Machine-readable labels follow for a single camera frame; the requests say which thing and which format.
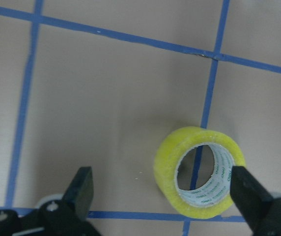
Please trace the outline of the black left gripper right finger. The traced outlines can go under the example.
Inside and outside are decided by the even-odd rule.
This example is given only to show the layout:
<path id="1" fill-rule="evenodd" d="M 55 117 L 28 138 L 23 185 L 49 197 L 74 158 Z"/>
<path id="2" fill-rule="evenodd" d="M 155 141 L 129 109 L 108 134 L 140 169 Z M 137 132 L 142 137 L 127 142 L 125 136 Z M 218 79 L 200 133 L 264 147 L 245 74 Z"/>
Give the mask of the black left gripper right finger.
<path id="1" fill-rule="evenodd" d="M 233 166 L 230 196 L 251 231 L 257 233 L 273 203 L 272 195 L 244 166 Z"/>

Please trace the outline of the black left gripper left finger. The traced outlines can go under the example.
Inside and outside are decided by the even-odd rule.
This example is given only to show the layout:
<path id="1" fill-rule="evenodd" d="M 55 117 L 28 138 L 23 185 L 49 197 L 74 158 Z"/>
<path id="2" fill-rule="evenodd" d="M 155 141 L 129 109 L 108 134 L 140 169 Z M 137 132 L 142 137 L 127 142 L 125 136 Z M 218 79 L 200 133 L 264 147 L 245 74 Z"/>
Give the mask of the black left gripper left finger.
<path id="1" fill-rule="evenodd" d="M 86 220 L 94 195 L 92 168 L 80 167 L 62 196 L 76 216 Z"/>

